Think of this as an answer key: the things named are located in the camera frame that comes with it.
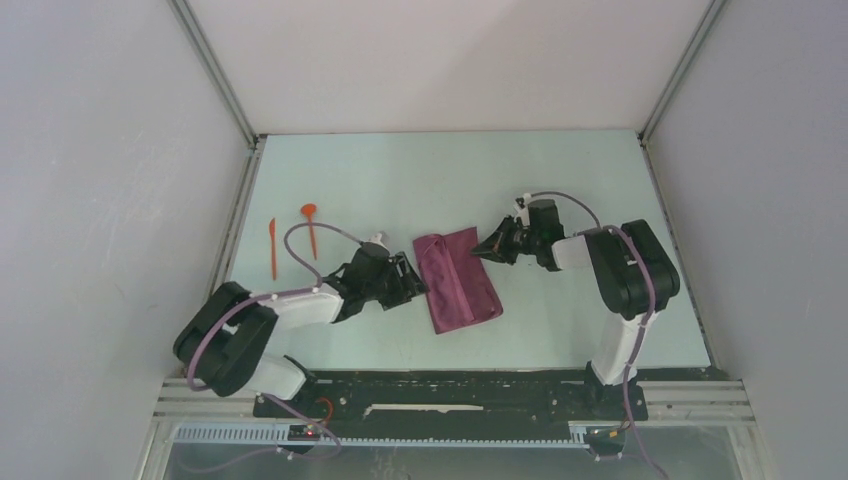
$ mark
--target white panel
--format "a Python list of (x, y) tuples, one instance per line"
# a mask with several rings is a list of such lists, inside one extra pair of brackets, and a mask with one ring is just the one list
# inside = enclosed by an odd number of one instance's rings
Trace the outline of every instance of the white panel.
[(780, 478), (846, 478), (848, 2), (730, 2), (652, 153)]
[(164, 0), (0, 9), (0, 477), (130, 478), (244, 140)]
[[(416, 262), (412, 240), (471, 226), (489, 235), (525, 192), (562, 190), (590, 205), (602, 222), (644, 218), (667, 252), (665, 228), (636, 136), (629, 131), (471, 132), (281, 135), (266, 143), (233, 267), (232, 279), (260, 291), (314, 281), (278, 248), (271, 280), (268, 223), (277, 238), (302, 222), (314, 202), (316, 220), (361, 238), (385, 230), (389, 248)], [(565, 202), (568, 234), (593, 226)], [(356, 244), (317, 230), (317, 268), (349, 262)], [(311, 261), (309, 235), (292, 235)], [(606, 318), (591, 268), (551, 273), (522, 256), (513, 266), (485, 263), (503, 303), (491, 321), (436, 335), (424, 297), (383, 311), (377, 302), (335, 325), (281, 332), (267, 353), (287, 353), (314, 369), (583, 368), (595, 353)], [(709, 364), (692, 304), (683, 288), (651, 328), (639, 365)]]
[(641, 128), (708, 0), (194, 0), (263, 133)]

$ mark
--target cloth fold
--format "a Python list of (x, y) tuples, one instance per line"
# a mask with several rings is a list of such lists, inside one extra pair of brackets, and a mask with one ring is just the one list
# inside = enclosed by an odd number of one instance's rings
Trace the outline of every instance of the cloth fold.
[(421, 279), (430, 289), (427, 306), (436, 334), (503, 314), (483, 262), (471, 255), (477, 243), (477, 227), (448, 235), (425, 235), (412, 242)]

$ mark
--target robotic arm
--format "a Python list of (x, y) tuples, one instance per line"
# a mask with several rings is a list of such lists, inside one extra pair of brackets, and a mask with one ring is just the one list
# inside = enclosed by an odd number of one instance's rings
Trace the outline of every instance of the robotic arm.
[[(383, 310), (427, 292), (403, 252), (391, 255), (377, 234), (362, 242), (350, 263), (304, 293), (263, 295), (264, 300), (239, 310), (211, 338), (197, 361), (195, 376), (217, 395), (248, 389), (290, 400), (315, 379), (289, 356), (265, 353), (272, 335), (311, 324), (347, 320), (376, 300)], [(222, 316), (255, 297), (236, 282), (218, 287), (174, 343), (174, 354), (189, 365), (204, 337)]]
[(554, 200), (531, 198), (525, 195), (517, 199), (516, 215), (504, 218), (471, 253), (510, 265), (519, 254), (534, 255), (537, 263), (551, 272), (591, 264), (604, 304), (618, 315), (604, 327), (601, 344), (587, 367), (587, 374), (594, 378), (588, 378), (587, 383), (620, 386), (636, 375), (636, 369), (630, 368), (628, 378), (624, 378), (625, 366), (637, 348), (641, 324), (649, 328), (668, 300), (680, 291), (677, 270), (647, 222), (636, 220), (621, 226), (644, 261), (656, 293), (651, 317), (640, 322), (636, 317), (649, 309), (648, 286), (624, 239), (608, 228), (566, 238)]

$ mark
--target white table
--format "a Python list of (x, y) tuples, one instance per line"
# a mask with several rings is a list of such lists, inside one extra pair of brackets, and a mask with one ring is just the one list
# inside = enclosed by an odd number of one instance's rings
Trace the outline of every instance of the white table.
[[(415, 264), (414, 238), (476, 225), (482, 239), (512, 213), (514, 198), (541, 190), (580, 198), (603, 223), (644, 218), (674, 257), (631, 131), (280, 135), (267, 140), (231, 279), (258, 291), (314, 281), (282, 247), (288, 227), (303, 221), (304, 203), (318, 205), (316, 221), (360, 238), (385, 230), (389, 248), (405, 251)], [(578, 207), (558, 205), (566, 234), (592, 226)], [(280, 242), (276, 282), (272, 217)], [(329, 231), (316, 235), (322, 274), (350, 260), (355, 244)], [(307, 230), (293, 239), (311, 259)], [(387, 312), (371, 302), (345, 322), (292, 330), (268, 351), (287, 353), (310, 369), (583, 368), (610, 315), (591, 269), (549, 273), (527, 256), (514, 266), (484, 263), (504, 306), (497, 319), (435, 335), (423, 296)], [(710, 364), (686, 291), (684, 284), (655, 322), (639, 366)]]

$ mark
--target orange spoon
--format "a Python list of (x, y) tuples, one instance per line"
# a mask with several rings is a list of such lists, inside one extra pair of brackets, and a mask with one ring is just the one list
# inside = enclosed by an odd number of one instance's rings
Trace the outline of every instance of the orange spoon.
[(306, 205), (300, 207), (300, 213), (306, 217), (306, 221), (309, 222), (309, 240), (312, 241), (312, 256), (315, 257), (315, 260), (318, 260), (318, 246), (315, 244), (315, 229), (312, 228), (312, 215), (315, 215), (315, 212), (318, 211), (318, 207), (315, 206), (314, 203), (307, 203)]
[(268, 224), (271, 233), (271, 279), (277, 280), (277, 219), (272, 218)]

